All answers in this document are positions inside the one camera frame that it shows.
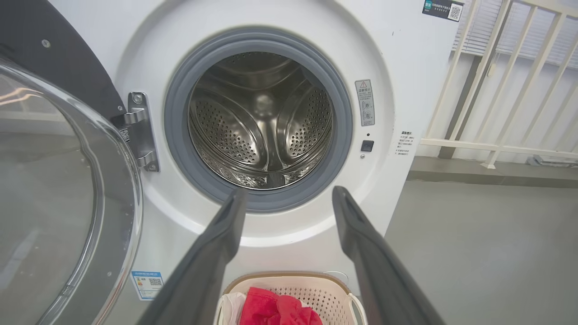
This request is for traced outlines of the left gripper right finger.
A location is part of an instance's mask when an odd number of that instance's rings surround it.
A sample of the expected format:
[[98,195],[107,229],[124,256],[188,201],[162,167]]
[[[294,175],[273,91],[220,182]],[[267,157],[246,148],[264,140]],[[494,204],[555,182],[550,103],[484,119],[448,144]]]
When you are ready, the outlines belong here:
[[353,261],[370,325],[443,325],[444,320],[345,187],[332,190],[341,249]]

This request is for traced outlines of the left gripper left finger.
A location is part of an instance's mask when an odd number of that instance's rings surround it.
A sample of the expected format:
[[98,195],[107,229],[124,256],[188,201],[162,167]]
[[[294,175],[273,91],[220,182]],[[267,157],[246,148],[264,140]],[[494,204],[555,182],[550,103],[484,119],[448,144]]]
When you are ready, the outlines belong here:
[[215,319],[227,264],[239,250],[247,190],[233,190],[193,243],[139,325],[210,325]]

